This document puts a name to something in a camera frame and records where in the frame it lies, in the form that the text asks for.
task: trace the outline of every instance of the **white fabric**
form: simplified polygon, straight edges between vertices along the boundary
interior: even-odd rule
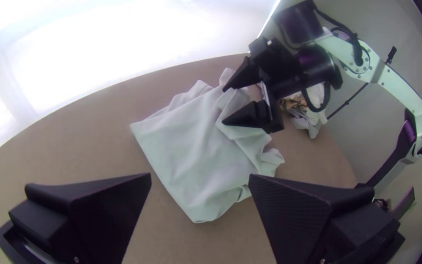
[[[316,108],[319,108],[323,103],[325,95],[323,84],[317,84],[307,88],[307,94],[309,95],[312,104]],[[328,122],[325,115],[325,109],[318,113],[312,112],[310,109],[307,109],[306,111],[290,109],[288,112],[294,116],[291,118],[291,122],[294,126],[300,130],[308,130],[311,139],[314,139],[318,135],[320,127]]]
[[[197,81],[169,106],[130,125],[165,188],[196,223],[249,197],[250,174],[274,176],[284,162],[276,149],[263,152],[271,137],[262,129],[222,124],[251,101],[242,89],[222,92],[232,74],[225,69],[216,88]]]

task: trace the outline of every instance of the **tabletop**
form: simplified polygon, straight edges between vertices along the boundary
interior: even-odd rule
[[[244,56],[202,60],[124,81],[16,135],[0,148],[0,227],[9,220],[7,212],[25,199],[27,183],[67,184],[150,172],[152,188],[124,263],[275,263],[252,198],[235,204],[215,221],[192,223],[167,193],[129,130],[129,124],[165,107],[197,80],[218,85],[224,68],[237,69]],[[272,134],[270,143],[285,159],[276,177],[336,187],[356,185],[348,161],[326,129],[311,140],[288,117],[284,123],[286,129]],[[9,260],[0,249],[0,264],[4,263]]]

